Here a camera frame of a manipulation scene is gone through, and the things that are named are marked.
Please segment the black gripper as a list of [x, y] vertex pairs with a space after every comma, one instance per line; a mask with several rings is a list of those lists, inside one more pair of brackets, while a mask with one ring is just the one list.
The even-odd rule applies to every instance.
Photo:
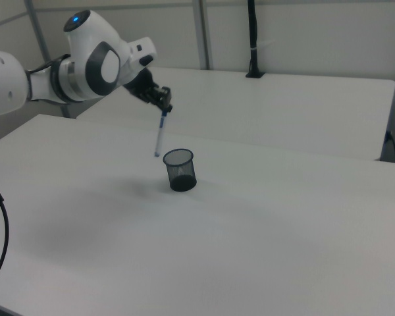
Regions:
[[160, 87], [153, 81], [153, 75], [148, 68], [139, 72], [137, 77], [131, 82], [124, 84], [123, 87], [129, 91], [131, 95], [142, 100], [145, 103], [152, 103], [161, 112], [171, 112], [172, 93], [171, 89]]

